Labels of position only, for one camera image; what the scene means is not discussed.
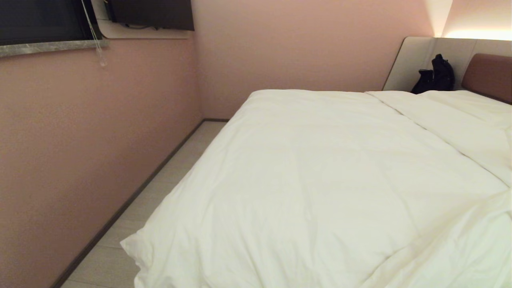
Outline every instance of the dark baseboard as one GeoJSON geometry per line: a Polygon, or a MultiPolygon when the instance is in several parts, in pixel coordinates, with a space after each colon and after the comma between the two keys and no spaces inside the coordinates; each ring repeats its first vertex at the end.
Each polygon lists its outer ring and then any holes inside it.
{"type": "Polygon", "coordinates": [[[71,273],[75,271],[75,269],[80,265],[80,263],[84,260],[84,258],[89,254],[89,252],[96,246],[96,244],[101,240],[101,238],[107,233],[107,231],[114,225],[114,223],[121,217],[121,214],[132,204],[132,202],[139,196],[139,194],[146,188],[147,185],[155,178],[155,176],[164,168],[164,166],[169,162],[169,160],[178,152],[178,150],[187,142],[187,140],[197,131],[199,126],[205,121],[218,121],[216,119],[204,119],[190,132],[183,141],[179,143],[179,145],[174,148],[174,150],[167,156],[167,158],[158,165],[158,167],[151,173],[151,175],[146,179],[146,181],[133,193],[132,196],[117,210],[117,212],[110,218],[110,220],[101,228],[101,230],[94,236],[94,238],[87,244],[87,246],[78,254],[78,256],[71,262],[71,264],[66,268],[66,270],[59,276],[59,278],[53,283],[52,288],[60,288],[64,282],[69,278],[71,273]]]}
{"type": "Polygon", "coordinates": [[[210,122],[228,122],[229,119],[216,119],[216,118],[206,118],[203,121],[210,121],[210,122]]]}

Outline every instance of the window sill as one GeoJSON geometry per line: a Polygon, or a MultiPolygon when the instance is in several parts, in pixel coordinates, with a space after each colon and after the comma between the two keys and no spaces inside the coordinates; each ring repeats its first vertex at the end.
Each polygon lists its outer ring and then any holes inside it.
{"type": "MultiPolygon", "coordinates": [[[[100,40],[99,44],[101,47],[107,47],[109,45],[109,41],[108,40],[100,40]]],[[[15,55],[22,55],[22,54],[39,53],[39,52],[88,49],[88,48],[95,48],[95,47],[96,47],[96,44],[94,43],[93,40],[6,45],[6,46],[0,46],[0,58],[8,57],[8,56],[15,56],[15,55]]]]}

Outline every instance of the floor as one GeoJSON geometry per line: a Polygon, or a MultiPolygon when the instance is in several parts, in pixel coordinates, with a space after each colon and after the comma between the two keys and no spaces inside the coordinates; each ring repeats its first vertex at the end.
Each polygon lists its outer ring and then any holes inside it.
{"type": "Polygon", "coordinates": [[[204,122],[91,250],[62,288],[131,288],[139,268],[119,242],[144,226],[226,123],[204,122]]]}

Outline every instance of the brown cushioned headboard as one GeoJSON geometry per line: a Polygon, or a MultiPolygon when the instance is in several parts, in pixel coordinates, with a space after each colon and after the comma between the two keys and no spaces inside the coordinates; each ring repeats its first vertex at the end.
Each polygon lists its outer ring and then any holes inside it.
{"type": "Polygon", "coordinates": [[[467,67],[462,87],[512,104],[512,57],[475,54],[467,67]]]}

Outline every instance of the black backpack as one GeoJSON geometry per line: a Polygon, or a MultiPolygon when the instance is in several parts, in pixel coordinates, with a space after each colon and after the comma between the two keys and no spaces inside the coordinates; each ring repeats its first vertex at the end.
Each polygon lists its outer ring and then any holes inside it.
{"type": "Polygon", "coordinates": [[[411,93],[420,94],[428,90],[451,91],[455,84],[455,75],[448,60],[437,54],[432,60],[434,70],[419,70],[420,78],[411,93]]]}

